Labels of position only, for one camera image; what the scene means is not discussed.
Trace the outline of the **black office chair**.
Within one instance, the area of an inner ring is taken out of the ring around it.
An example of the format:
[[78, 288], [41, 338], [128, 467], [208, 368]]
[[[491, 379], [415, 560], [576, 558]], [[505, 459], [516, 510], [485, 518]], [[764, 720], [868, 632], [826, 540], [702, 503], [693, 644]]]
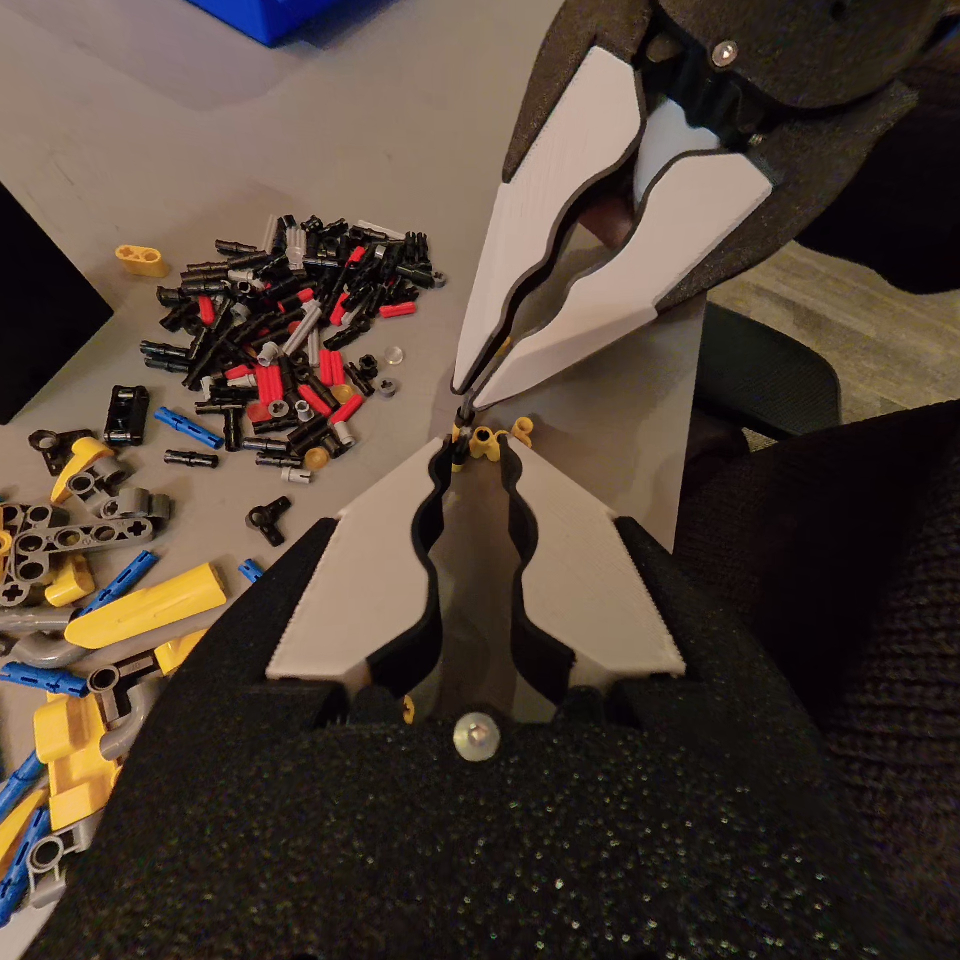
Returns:
[[810, 347], [708, 302], [693, 406], [774, 441], [842, 424], [833, 366]]

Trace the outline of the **black perforated block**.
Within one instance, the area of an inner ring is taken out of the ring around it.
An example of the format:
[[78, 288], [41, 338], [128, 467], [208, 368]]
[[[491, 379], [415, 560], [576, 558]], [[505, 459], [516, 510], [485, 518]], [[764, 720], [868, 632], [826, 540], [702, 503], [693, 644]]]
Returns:
[[1, 186], [1, 424], [114, 316], [114, 309]]

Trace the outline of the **black two-hole beam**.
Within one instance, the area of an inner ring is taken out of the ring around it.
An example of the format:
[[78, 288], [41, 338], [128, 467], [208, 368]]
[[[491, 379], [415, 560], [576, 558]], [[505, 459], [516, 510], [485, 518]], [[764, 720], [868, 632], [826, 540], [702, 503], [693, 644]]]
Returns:
[[149, 412], [150, 392], [141, 385], [115, 385], [111, 391], [102, 442], [111, 448], [141, 447]]

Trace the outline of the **person's right forearm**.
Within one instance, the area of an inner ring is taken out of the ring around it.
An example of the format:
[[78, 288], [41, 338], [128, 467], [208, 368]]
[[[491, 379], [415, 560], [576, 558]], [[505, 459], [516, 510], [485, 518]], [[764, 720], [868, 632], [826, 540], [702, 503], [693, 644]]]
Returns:
[[855, 263], [916, 295], [959, 288], [959, 27], [942, 20], [904, 71], [916, 106], [876, 144], [799, 246]]

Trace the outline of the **person's right hand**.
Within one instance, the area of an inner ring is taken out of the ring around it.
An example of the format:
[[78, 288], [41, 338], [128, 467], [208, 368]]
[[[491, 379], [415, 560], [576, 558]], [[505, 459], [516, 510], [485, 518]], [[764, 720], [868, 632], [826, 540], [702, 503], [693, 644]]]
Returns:
[[632, 193], [618, 187], [593, 197], [580, 213], [578, 223], [605, 248], [616, 250], [631, 235], [634, 215]]

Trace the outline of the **black knit sweater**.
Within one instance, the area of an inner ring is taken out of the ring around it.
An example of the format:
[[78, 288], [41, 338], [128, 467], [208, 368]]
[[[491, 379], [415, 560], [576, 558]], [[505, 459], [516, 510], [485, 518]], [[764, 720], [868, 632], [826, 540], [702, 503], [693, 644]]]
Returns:
[[690, 472], [675, 558], [770, 654], [895, 906], [958, 958], [958, 400]]

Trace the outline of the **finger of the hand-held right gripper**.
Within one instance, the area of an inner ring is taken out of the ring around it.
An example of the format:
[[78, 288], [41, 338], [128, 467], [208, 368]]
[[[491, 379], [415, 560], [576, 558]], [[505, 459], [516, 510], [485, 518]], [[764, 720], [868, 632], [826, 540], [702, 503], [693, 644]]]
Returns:
[[512, 324], [522, 284], [550, 270], [561, 224], [587, 189], [622, 162], [642, 126], [630, 62], [600, 46], [585, 54], [533, 144], [496, 193], [462, 321], [451, 378], [464, 395]]
[[771, 194], [737, 152], [690, 153], [649, 188], [627, 243], [579, 276], [557, 315], [518, 340], [475, 392], [486, 409], [536, 386], [657, 318], [656, 305]]

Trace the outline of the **pile of yellow grey beams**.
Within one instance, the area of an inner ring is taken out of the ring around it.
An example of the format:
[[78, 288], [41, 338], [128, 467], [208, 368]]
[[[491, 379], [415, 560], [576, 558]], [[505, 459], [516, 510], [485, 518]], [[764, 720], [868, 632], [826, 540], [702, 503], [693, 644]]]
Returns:
[[2, 432], [2, 958], [90, 851], [170, 679], [247, 584], [236, 471], [123, 451], [91, 428]]

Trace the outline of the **pile of black red pins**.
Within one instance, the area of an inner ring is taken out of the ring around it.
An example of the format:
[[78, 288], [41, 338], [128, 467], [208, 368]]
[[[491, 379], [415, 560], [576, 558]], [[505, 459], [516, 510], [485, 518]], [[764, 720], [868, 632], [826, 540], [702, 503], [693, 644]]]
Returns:
[[139, 349], [148, 368], [180, 377], [193, 406], [172, 410], [224, 444], [214, 450], [164, 426], [199, 452], [250, 452], [258, 467], [306, 484], [355, 446], [362, 405], [397, 390], [384, 357], [347, 351], [377, 322], [414, 316], [447, 277], [427, 233], [364, 220], [285, 214], [260, 242], [217, 239], [214, 250], [155, 292], [162, 329], [186, 342]]

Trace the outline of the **blue plastic bin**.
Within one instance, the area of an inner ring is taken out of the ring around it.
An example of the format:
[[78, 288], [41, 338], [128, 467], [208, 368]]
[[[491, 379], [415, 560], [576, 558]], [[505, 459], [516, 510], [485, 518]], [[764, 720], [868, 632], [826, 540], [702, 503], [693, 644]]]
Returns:
[[370, 22], [396, 1], [190, 1], [189, 5], [262, 46], [325, 44]]

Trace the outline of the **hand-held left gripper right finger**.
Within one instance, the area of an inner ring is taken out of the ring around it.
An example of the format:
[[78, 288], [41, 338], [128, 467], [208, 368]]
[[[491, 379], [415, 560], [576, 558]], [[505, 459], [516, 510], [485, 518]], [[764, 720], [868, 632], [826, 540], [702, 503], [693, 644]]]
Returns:
[[558, 706], [574, 688], [688, 670], [620, 532], [620, 517], [510, 435], [498, 439], [518, 555], [510, 655], [518, 675]]

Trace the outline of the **yellow two-hole beam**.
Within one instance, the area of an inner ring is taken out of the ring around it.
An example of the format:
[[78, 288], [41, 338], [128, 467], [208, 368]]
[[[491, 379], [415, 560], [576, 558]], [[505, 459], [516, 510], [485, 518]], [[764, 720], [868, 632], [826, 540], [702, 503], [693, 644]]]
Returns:
[[171, 268], [161, 252], [150, 246], [120, 244], [114, 249], [114, 256], [128, 273], [151, 279], [164, 279]]

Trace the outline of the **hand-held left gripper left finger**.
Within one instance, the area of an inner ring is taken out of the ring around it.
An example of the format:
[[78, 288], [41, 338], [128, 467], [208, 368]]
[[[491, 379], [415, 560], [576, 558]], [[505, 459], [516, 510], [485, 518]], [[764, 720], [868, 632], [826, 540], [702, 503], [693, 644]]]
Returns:
[[433, 438], [347, 504], [266, 668], [272, 681], [376, 685], [402, 697], [442, 647], [437, 571], [452, 441]]

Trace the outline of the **yellow connector with pins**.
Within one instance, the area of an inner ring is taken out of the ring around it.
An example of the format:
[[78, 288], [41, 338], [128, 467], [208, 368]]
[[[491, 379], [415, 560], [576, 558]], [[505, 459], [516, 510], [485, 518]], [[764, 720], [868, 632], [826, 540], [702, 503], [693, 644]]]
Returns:
[[499, 462], [501, 450], [498, 437], [501, 433], [486, 426], [460, 427], [452, 438], [451, 471], [461, 472], [469, 459]]

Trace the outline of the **blue long pin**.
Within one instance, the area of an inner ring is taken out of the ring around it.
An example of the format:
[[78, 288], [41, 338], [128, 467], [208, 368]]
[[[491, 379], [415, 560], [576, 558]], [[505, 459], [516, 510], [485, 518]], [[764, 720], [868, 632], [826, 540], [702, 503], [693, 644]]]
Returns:
[[211, 432], [184, 414], [180, 414], [166, 406], [157, 407], [153, 411], [153, 418], [162, 425], [174, 429], [178, 434], [189, 437], [192, 441], [211, 450], [221, 450], [224, 446], [225, 439], [222, 436]]

